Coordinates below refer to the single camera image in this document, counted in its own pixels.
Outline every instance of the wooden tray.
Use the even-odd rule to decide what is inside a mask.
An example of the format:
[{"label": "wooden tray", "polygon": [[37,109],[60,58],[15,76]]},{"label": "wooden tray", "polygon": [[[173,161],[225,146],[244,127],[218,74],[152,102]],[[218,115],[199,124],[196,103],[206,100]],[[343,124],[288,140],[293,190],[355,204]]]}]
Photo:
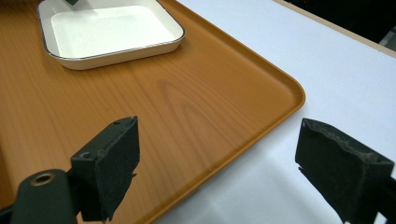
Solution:
[{"label": "wooden tray", "polygon": [[294,79],[176,1],[161,1],[186,29],[176,51],[87,71],[46,54],[36,2],[0,4],[1,206],[137,115],[141,162],[112,223],[152,222],[304,104]]}]

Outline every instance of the white table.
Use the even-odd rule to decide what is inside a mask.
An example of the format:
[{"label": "white table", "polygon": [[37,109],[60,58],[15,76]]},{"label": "white table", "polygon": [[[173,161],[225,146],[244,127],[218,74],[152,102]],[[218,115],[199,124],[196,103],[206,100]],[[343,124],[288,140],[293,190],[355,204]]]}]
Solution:
[{"label": "white table", "polygon": [[294,77],[306,102],[158,223],[341,223],[294,161],[301,119],[396,161],[396,59],[272,0],[179,2]]}]

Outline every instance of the screw hole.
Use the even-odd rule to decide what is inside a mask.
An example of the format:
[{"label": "screw hole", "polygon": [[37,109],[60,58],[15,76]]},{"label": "screw hole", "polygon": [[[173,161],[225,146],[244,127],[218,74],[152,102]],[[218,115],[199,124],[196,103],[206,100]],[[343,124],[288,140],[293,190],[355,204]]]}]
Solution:
[{"label": "screw hole", "polygon": [[84,153],[81,153],[81,155],[79,155],[79,156],[82,157],[82,158],[88,159],[91,156],[91,153],[84,152]]},{"label": "screw hole", "polygon": [[53,174],[53,173],[45,173],[45,174],[36,176],[30,182],[30,184],[32,186],[39,187],[39,186],[48,184],[49,182],[51,182],[53,180],[53,178],[55,178],[55,174]]}]

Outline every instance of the white ceramic dish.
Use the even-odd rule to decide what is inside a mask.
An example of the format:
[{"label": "white ceramic dish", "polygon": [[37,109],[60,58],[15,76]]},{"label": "white ceramic dish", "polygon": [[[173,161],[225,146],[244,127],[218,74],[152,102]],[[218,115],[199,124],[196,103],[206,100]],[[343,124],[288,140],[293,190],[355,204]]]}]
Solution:
[{"label": "white ceramic dish", "polygon": [[75,70],[167,53],[184,37],[156,0],[45,0],[38,16],[47,53]]}]

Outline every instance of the white surface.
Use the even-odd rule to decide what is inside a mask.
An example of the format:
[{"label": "white surface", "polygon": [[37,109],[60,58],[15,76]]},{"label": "white surface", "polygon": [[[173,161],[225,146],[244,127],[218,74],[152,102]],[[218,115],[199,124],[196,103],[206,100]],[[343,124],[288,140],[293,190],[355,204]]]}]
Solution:
[{"label": "white surface", "polygon": [[58,13],[51,18],[59,56],[85,58],[174,41],[147,7],[129,6]]},{"label": "white surface", "polygon": [[296,78],[306,102],[157,223],[341,223],[294,162],[301,119],[396,161],[396,59],[271,0],[179,2]]}]

